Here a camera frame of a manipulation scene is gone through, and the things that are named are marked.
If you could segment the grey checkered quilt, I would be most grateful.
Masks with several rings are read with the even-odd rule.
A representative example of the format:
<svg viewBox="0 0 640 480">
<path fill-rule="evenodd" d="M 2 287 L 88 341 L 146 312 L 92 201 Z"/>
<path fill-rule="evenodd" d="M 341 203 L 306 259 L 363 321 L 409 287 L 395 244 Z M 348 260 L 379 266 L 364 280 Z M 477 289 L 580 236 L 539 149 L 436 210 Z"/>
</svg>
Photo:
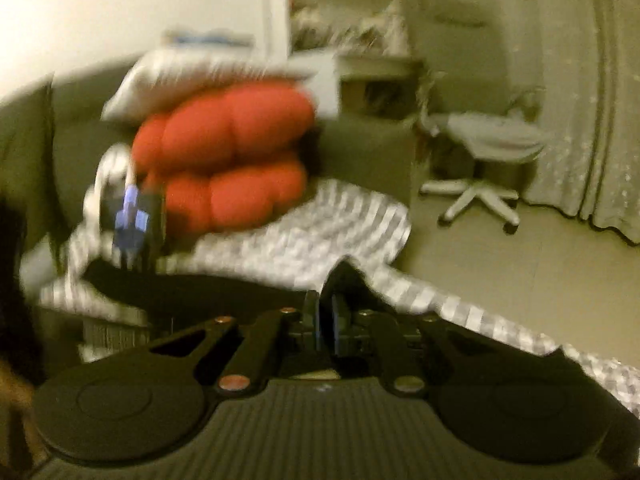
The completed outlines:
<svg viewBox="0 0 640 480">
<path fill-rule="evenodd" d="M 530 353 L 559 346 L 499 315 L 441 292 L 392 268 L 411 232 L 408 209 L 390 196 L 335 179 L 314 185 L 310 200 L 257 230 L 207 234 L 186 252 L 153 264 L 156 278 L 242 278 L 293 290 L 318 290 L 343 258 L 355 263 L 383 299 L 402 313 L 436 312 L 442 318 Z M 90 284 L 90 264 L 118 267 L 111 235 L 91 219 L 61 246 L 44 238 L 24 257 L 21 280 L 41 307 L 96 320 L 142 326 L 148 317 L 139 301 L 119 299 Z"/>
</svg>

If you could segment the grey star curtain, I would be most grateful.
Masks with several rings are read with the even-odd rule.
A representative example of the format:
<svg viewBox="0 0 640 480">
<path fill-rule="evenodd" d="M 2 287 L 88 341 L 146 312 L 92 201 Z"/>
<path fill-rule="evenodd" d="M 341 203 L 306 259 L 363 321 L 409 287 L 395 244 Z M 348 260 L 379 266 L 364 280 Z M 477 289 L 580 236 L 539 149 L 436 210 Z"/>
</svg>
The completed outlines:
<svg viewBox="0 0 640 480">
<path fill-rule="evenodd" d="M 407 0 L 445 110 L 547 133 L 523 197 L 639 239 L 639 0 Z"/>
</svg>

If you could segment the grey office chair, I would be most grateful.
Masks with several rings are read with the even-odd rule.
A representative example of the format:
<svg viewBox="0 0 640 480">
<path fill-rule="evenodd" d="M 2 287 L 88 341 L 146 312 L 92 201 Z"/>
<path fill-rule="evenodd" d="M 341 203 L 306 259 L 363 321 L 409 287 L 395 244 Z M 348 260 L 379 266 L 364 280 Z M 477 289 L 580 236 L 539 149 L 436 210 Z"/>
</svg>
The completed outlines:
<svg viewBox="0 0 640 480">
<path fill-rule="evenodd" d="M 535 124 L 538 89 L 512 87 L 496 0 L 402 0 L 402 7 L 424 68 L 416 125 L 427 142 L 463 153 L 472 166 L 462 178 L 429 177 L 419 192 L 454 198 L 437 219 L 442 228 L 480 202 L 513 235 L 521 224 L 520 190 L 497 172 L 534 162 L 546 135 Z"/>
</svg>

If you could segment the dark blue phone stand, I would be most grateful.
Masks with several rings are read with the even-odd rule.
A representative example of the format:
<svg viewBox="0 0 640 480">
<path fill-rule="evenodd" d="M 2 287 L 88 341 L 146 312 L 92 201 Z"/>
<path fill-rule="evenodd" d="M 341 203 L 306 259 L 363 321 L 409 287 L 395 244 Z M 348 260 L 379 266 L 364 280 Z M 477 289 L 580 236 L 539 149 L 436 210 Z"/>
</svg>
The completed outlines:
<svg viewBox="0 0 640 480">
<path fill-rule="evenodd" d="M 153 249 L 149 245 L 138 248 L 119 249 L 119 267 L 130 272 L 153 272 L 155 270 L 155 257 Z"/>
</svg>

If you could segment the white plush toy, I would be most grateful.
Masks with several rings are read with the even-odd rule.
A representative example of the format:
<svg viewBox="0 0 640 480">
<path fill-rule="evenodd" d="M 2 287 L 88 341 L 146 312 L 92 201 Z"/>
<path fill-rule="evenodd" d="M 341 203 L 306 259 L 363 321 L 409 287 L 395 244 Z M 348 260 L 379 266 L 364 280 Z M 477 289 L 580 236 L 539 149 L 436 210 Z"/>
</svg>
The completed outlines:
<svg viewBox="0 0 640 480">
<path fill-rule="evenodd" d="M 117 183 L 126 190 L 136 180 L 131 148 L 127 144 L 116 143 L 110 146 L 100 159 L 93 185 L 88 187 L 84 198 L 84 220 L 88 226 L 100 227 L 101 202 L 104 190 Z"/>
</svg>

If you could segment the white striped pillow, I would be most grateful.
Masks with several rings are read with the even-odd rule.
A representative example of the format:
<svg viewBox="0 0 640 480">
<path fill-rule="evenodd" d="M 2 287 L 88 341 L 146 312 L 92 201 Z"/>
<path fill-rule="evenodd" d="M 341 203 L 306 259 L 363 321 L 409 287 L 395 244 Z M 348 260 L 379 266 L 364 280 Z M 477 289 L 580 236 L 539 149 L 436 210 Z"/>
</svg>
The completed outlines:
<svg viewBox="0 0 640 480">
<path fill-rule="evenodd" d="M 145 53 L 126 73 L 101 118 L 139 125 L 198 92 L 260 80 L 305 81 L 308 67 L 231 48 L 159 48 Z"/>
</svg>

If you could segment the dark grey sofa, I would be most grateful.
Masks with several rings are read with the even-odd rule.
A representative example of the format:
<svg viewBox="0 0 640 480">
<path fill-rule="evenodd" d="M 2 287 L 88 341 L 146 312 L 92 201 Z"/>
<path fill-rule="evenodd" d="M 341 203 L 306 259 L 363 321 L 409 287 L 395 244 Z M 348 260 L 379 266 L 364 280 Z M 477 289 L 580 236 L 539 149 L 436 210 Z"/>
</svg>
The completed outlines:
<svg viewBox="0 0 640 480">
<path fill-rule="evenodd" d="M 96 174 L 114 172 L 132 137 L 129 129 L 100 119 L 124 73 L 113 66 L 15 93 L 1 104 L 1 167 L 35 207 L 23 283 L 55 333 L 86 361 L 151 336 L 140 292 L 99 264 L 98 239 L 82 220 Z M 415 307 L 421 286 L 394 269 L 411 232 L 413 152 L 413 135 L 405 128 L 349 116 L 331 122 L 311 140 L 319 179 L 308 200 L 262 228 L 204 235 L 161 258 L 158 270 L 208 282 L 230 276 L 317 289 L 349 256 L 387 301 Z"/>
</svg>

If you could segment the upper red puffy cushion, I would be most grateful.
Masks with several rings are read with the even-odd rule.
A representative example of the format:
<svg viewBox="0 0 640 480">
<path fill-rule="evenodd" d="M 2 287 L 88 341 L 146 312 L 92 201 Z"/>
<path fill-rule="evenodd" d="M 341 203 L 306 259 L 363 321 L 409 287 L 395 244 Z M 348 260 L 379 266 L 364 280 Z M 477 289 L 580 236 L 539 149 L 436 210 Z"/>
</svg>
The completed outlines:
<svg viewBox="0 0 640 480">
<path fill-rule="evenodd" d="M 314 118 L 310 97 L 292 84 L 237 84 L 145 119 L 132 156 L 144 174 L 224 169 L 292 148 Z"/>
</svg>

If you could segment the black and white raglan shirt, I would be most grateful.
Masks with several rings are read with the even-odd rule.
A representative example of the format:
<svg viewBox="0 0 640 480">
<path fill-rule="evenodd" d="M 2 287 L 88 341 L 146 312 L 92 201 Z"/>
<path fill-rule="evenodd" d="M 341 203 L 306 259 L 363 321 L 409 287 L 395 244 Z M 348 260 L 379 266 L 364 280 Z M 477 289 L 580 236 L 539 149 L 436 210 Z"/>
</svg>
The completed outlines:
<svg viewBox="0 0 640 480">
<path fill-rule="evenodd" d="M 103 260 L 90 263 L 82 278 L 106 298 L 142 311 L 154 338 L 180 332 L 221 315 L 230 315 L 242 324 L 250 324 L 269 310 L 303 310 L 318 297 L 326 300 L 341 297 L 352 312 L 392 310 L 368 287 L 363 274 L 348 260 L 334 266 L 321 284 L 320 292 L 221 275 L 128 271 Z"/>
</svg>

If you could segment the blue plush toy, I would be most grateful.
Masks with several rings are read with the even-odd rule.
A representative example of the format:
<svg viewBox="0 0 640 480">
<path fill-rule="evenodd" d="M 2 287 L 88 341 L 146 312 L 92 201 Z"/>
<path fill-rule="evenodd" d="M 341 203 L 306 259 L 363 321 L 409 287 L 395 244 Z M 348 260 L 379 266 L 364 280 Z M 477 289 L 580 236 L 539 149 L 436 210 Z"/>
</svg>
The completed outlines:
<svg viewBox="0 0 640 480">
<path fill-rule="evenodd" d="M 171 29 L 163 32 L 161 44 L 166 46 L 192 47 L 228 47 L 253 49 L 254 38 L 250 35 L 236 34 L 228 30 L 211 30 L 210 32 L 194 32 L 186 29 Z"/>
</svg>

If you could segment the smartphone playing video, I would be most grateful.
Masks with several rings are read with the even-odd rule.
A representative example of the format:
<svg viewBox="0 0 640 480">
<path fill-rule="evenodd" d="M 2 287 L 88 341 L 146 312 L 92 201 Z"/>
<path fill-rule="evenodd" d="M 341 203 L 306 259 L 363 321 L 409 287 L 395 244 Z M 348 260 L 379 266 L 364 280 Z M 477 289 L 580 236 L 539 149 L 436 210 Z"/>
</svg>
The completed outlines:
<svg viewBox="0 0 640 480">
<path fill-rule="evenodd" d="M 100 228 L 114 235 L 114 246 L 124 254 L 159 252 L 166 237 L 165 196 L 128 185 L 119 195 L 100 201 Z"/>
</svg>

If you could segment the red puffy cushion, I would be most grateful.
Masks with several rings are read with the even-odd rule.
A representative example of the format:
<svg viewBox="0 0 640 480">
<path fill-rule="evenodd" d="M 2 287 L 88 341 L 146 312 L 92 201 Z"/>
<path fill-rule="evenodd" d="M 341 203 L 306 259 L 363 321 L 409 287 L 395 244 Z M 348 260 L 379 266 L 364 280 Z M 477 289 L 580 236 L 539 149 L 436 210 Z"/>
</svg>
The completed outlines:
<svg viewBox="0 0 640 480">
<path fill-rule="evenodd" d="M 292 148 L 314 118 L 310 97 L 292 84 L 237 84 L 145 119 L 132 156 L 144 174 L 224 169 Z"/>
<path fill-rule="evenodd" d="M 144 180 L 165 193 L 166 229 L 172 237 L 258 228 L 284 214 L 304 196 L 307 171 L 288 152 L 216 174 L 159 174 Z"/>
</svg>

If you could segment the white desk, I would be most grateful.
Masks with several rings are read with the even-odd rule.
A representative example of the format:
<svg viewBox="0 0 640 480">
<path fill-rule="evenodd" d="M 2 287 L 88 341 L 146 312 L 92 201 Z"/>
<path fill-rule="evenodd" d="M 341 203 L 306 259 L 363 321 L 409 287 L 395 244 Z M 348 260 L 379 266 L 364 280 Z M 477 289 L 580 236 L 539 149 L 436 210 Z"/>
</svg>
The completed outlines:
<svg viewBox="0 0 640 480">
<path fill-rule="evenodd" d="M 406 56 L 352 53 L 334 48 L 295 52 L 288 62 L 293 68 L 308 70 L 303 83 L 316 102 L 317 117 L 334 119 L 345 110 L 344 84 L 405 82 L 422 70 L 423 63 Z"/>
</svg>

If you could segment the lower red puffy cushion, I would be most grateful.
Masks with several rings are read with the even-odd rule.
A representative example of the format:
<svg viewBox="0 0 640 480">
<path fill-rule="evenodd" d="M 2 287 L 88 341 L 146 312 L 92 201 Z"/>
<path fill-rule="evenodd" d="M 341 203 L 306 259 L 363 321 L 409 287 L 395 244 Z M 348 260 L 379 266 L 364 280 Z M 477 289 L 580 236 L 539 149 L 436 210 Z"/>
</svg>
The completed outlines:
<svg viewBox="0 0 640 480">
<path fill-rule="evenodd" d="M 304 196 L 307 171 L 288 152 L 216 174 L 159 174 L 144 180 L 165 193 L 166 229 L 172 237 L 258 228 L 284 214 Z"/>
</svg>

